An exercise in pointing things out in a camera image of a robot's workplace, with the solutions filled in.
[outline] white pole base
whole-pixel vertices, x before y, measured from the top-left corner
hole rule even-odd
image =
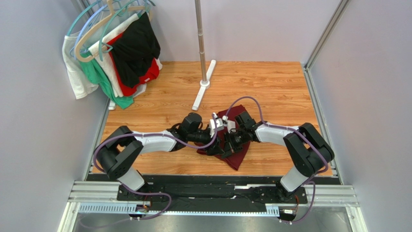
[[[193,107],[191,108],[192,110],[199,109],[200,102],[202,102],[206,89],[210,87],[210,78],[212,77],[212,73],[215,70],[215,66],[216,66],[216,60],[213,59],[211,60],[209,69],[206,72],[207,82],[203,82],[203,80],[200,81],[200,89],[199,89],[199,92],[197,93],[196,100],[194,100]]]

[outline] plastic hanger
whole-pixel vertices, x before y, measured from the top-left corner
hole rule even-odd
[[[116,2],[116,3],[118,3],[119,8],[122,7],[122,6],[121,6],[121,3],[120,3],[120,0],[113,0],[113,1]],[[92,3],[89,7],[87,7],[82,13],[80,13],[80,15],[76,18],[76,20],[73,22],[72,26],[70,27],[69,31],[67,32],[67,36],[70,36],[70,34],[72,33],[72,30],[73,30],[74,26],[76,25],[76,23],[78,22],[78,20],[79,20],[91,7],[95,6],[96,4],[100,7],[100,5],[103,5],[103,2],[102,2],[102,0],[97,0],[96,2]],[[83,35],[83,33],[84,33],[85,31],[88,31],[89,28],[92,27],[92,26],[96,23],[97,19],[99,18],[98,16],[101,14],[102,11],[104,11],[103,9],[105,9],[106,7],[107,7],[107,5],[104,5],[104,6],[102,6],[100,9],[98,9],[98,10],[87,20],[87,22],[84,24],[84,26],[82,27],[81,31],[80,31],[79,34],[77,35],[77,39],[76,39],[76,42],[75,42],[75,44],[74,44],[74,47],[70,50],[70,54],[71,54],[75,59],[77,59],[77,57],[74,55],[73,51],[74,51],[74,48],[75,48],[76,44],[77,44],[78,41],[79,41],[79,38],[81,38],[82,35]],[[87,48],[85,48],[84,50],[81,50],[80,52],[81,52],[81,53],[86,53],[86,52],[87,52]]]
[[[69,31],[67,32],[67,36],[70,36],[72,33],[73,28],[76,26],[77,22],[81,19],[81,17],[83,17],[83,15],[89,11],[93,6],[95,6],[96,4],[100,4],[102,0],[97,0],[94,3],[92,3],[90,6],[88,6],[84,11],[82,11],[82,13],[79,14],[79,16],[74,20],[74,22],[72,23],[72,25],[69,28]]]
[[[109,8],[109,12],[110,14],[108,16],[106,16],[105,18],[103,18],[101,21],[99,21],[96,25],[94,25],[92,28],[90,28],[90,30],[83,36],[79,36],[77,39],[78,41],[76,42],[75,48],[74,48],[74,54],[75,57],[81,61],[81,62],[89,62],[92,59],[94,59],[97,54],[94,54],[92,56],[88,56],[88,57],[82,57],[81,56],[81,49],[83,47],[83,45],[85,44],[85,42],[94,34],[96,33],[96,31],[102,27],[104,24],[106,24],[111,18],[112,16],[114,16],[116,14],[115,10],[113,9],[113,1],[114,0],[107,0],[107,5],[103,6],[102,8],[98,9],[96,11],[96,13],[99,13],[101,11],[103,11],[103,9],[105,9],[106,7]],[[121,7],[119,9],[119,11],[117,12],[117,15],[119,15],[120,13],[124,14],[127,11],[139,11],[139,10],[144,10],[146,7],[145,6],[134,6],[134,7],[129,7],[127,8],[127,6],[129,6],[132,2],[135,2],[136,0],[132,0],[129,3],[127,3],[125,6]],[[91,22],[92,17],[88,20],[87,24],[89,24]]]
[[[117,15],[119,15],[121,12],[130,12],[130,11],[141,11],[141,10],[144,10],[144,11],[146,11],[146,12],[149,12],[149,20],[151,21],[151,19],[152,19],[152,17],[153,17],[153,13],[152,13],[152,11],[151,11],[151,7],[150,7],[150,5],[147,3],[147,0],[145,0],[145,5],[144,6],[132,6],[132,7],[129,7],[129,5],[130,4],[132,4],[133,2],[135,2],[136,0],[132,0],[132,1],[130,1],[129,3],[127,3],[126,5],[124,5],[122,8],[120,8],[113,16],[112,16],[112,18],[109,20],[109,22],[107,22],[107,24],[106,24],[106,27],[104,28],[104,30],[103,30],[103,32],[102,32],[102,34],[101,34],[101,36],[100,36],[100,40],[99,40],[99,58],[100,58],[100,60],[101,61],[103,61],[103,52],[104,53],[108,53],[108,52],[110,52],[112,49],[113,49],[113,47],[112,46],[110,46],[110,45],[108,45],[108,44],[106,44],[106,43],[103,43],[103,37],[104,37],[104,35],[106,34],[106,31],[107,31],[107,29],[109,28],[109,25],[112,23],[112,21],[116,18],[116,16]],[[106,50],[104,50],[103,51],[103,45],[105,45],[106,47],[107,47],[107,49]]]

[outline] black metal plate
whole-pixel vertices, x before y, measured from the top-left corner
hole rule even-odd
[[[148,175],[143,174],[147,182],[179,184],[274,184],[282,176],[223,176],[223,175]],[[89,174],[86,181],[112,181],[105,174]],[[340,185],[339,178],[317,176],[312,179],[317,185]]]
[[[296,204],[292,198],[288,202],[281,202],[275,197],[276,187],[252,187],[249,189],[235,189],[234,185],[216,184],[145,184],[140,192],[166,192],[172,196],[172,205],[169,210],[175,211],[211,211],[211,212],[265,212],[266,203]],[[300,187],[296,196],[299,202],[308,202],[306,192]],[[152,210],[163,209],[168,202],[164,196],[146,197],[128,192],[119,186],[118,201],[148,201]]]

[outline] cable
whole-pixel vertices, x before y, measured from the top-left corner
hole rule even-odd
[[[170,207],[170,205],[172,204],[172,197],[168,193],[165,193],[165,192],[156,192],[156,193],[138,192],[138,191],[134,191],[133,189],[127,187],[124,184],[123,184],[123,187],[125,189],[127,189],[127,191],[129,191],[131,193],[134,193],[136,195],[141,195],[141,196],[166,196],[166,197],[169,198],[169,202],[167,203],[167,206],[164,209],[162,209],[161,211],[159,211],[158,213],[156,213],[152,216],[141,217],[140,220],[149,220],[149,219],[152,219],[152,218],[156,218],[156,217],[160,216],[162,213],[164,213]]]
[[[273,125],[273,124],[272,124],[272,125],[269,125],[267,122],[265,122],[265,121],[263,120],[263,113],[262,113],[262,109],[261,109],[261,107],[260,107],[260,104],[258,103],[258,101],[257,101],[255,98],[253,98],[253,97],[251,97],[251,96],[244,96],[244,97],[241,97],[241,98],[237,99],[236,101],[234,101],[234,102],[230,105],[230,107],[229,107],[229,109],[227,110],[225,116],[228,116],[228,115],[229,115],[229,112],[230,112],[230,110],[232,109],[232,107],[234,106],[234,104],[236,104],[238,101],[240,101],[240,100],[242,100],[242,99],[245,99],[245,98],[249,98],[249,99],[254,100],[254,102],[256,103],[256,105],[257,105],[258,108],[259,108],[260,120],[262,121],[262,123],[263,123],[264,125],[266,125],[266,126],[268,126],[268,127],[272,127],[272,128],[278,128],[278,129],[293,131],[293,132],[296,133],[303,141],[305,141],[305,143],[307,143],[307,144],[310,146],[310,148],[312,148],[312,150],[319,156],[319,158],[322,160],[322,162],[324,163],[324,166],[325,166],[325,168],[324,168],[323,170],[318,171],[316,174],[324,173],[324,172],[326,172],[326,171],[329,169],[329,165],[327,164],[327,161],[326,161],[325,158],[321,155],[321,153],[318,151],[318,149],[316,149],[315,146],[314,146],[311,142],[309,142],[309,140],[308,140],[307,138],[305,138],[305,136],[303,136],[302,133],[300,133],[298,130],[296,130],[296,129],[294,129],[294,128],[291,128],[291,127],[281,126],[281,125]]]
[[[104,225],[104,226],[87,226],[87,225],[82,223],[81,219],[78,220],[78,223],[86,229],[97,230],[97,229],[102,229],[102,228],[106,228],[106,227],[109,227],[109,226],[114,226],[114,225],[117,225],[119,223],[126,222],[126,221],[130,221],[130,218],[125,218],[125,219],[122,219],[122,220],[119,220],[119,221],[116,221],[116,222],[113,222],[113,223],[110,223],[110,224],[107,224],[107,225]]]
[[[170,207],[170,205],[172,204],[172,197],[168,193],[165,193],[165,192],[157,192],[157,193],[138,192],[138,191],[134,191],[133,189],[127,187],[123,183],[122,183],[122,185],[125,189],[127,189],[127,191],[129,191],[131,193],[134,193],[136,195],[141,195],[141,196],[166,196],[167,198],[169,198],[169,202],[167,203],[167,206],[164,209],[162,209],[161,211],[159,211],[158,213],[156,213],[154,215],[151,215],[149,217],[140,217],[140,218],[133,217],[133,219],[135,219],[135,220],[149,220],[149,219],[156,218],[156,217],[160,216],[162,213],[164,213]],[[113,222],[113,223],[110,223],[110,224],[107,224],[107,225],[104,225],[104,226],[87,226],[87,225],[82,223],[81,219],[78,222],[84,228],[96,230],[96,229],[102,229],[102,228],[114,226],[114,225],[117,225],[119,223],[126,222],[126,221],[130,221],[130,218],[122,219],[122,220],[119,220],[119,221],[116,221],[116,222]]]
[[[312,194],[312,200],[310,201],[309,208],[308,208],[307,212],[305,213],[305,215],[303,215],[303,217],[299,218],[296,221],[280,220],[279,222],[285,222],[288,225],[292,225],[292,224],[299,223],[299,222],[303,221],[308,216],[309,212],[312,210],[313,203],[315,202],[315,191],[316,191],[315,182],[309,181],[308,184],[313,184],[313,194]]]
[[[215,124],[215,133],[213,134],[212,140],[211,140],[208,144],[206,144],[206,145],[203,145],[203,146],[191,145],[191,144],[185,143],[184,141],[182,141],[182,140],[180,140],[180,139],[178,139],[178,138],[176,138],[176,137],[174,137],[174,136],[172,136],[172,135],[163,134],[163,133],[145,133],[145,134],[131,133],[131,134],[122,134],[122,135],[115,136],[115,137],[113,137],[113,138],[110,138],[110,139],[104,141],[102,144],[100,144],[100,145],[96,148],[96,150],[94,151],[94,154],[93,154],[93,164],[94,164],[94,166],[95,166],[99,171],[101,171],[101,172],[104,173],[104,170],[103,170],[99,165],[97,165],[97,154],[99,153],[100,149],[101,149],[102,147],[104,147],[106,144],[108,144],[109,142],[113,141],[113,140],[120,139],[120,138],[126,138],[126,137],[132,137],[132,136],[138,136],[138,137],[142,137],[142,138],[144,138],[144,137],[153,137],[153,136],[163,136],[163,137],[168,137],[168,138],[174,139],[174,140],[176,140],[177,142],[179,142],[179,143],[181,143],[181,144],[183,144],[183,145],[185,145],[185,146],[194,148],[194,149],[203,149],[203,148],[206,148],[206,147],[212,145],[212,144],[215,142],[215,140],[216,140],[216,135],[217,135],[216,128],[217,128],[218,126],[217,126],[216,119],[213,117],[213,114],[212,114],[212,119],[213,119],[213,122],[214,122],[214,124]]]

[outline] metal pole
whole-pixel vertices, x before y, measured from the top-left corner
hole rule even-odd
[[[206,76],[206,59],[205,59],[205,44],[203,42],[203,26],[202,26],[202,10],[200,8],[200,0],[194,0],[196,5],[196,19],[197,19],[197,35],[199,37],[199,54],[200,65],[202,67],[202,81],[208,82]]]

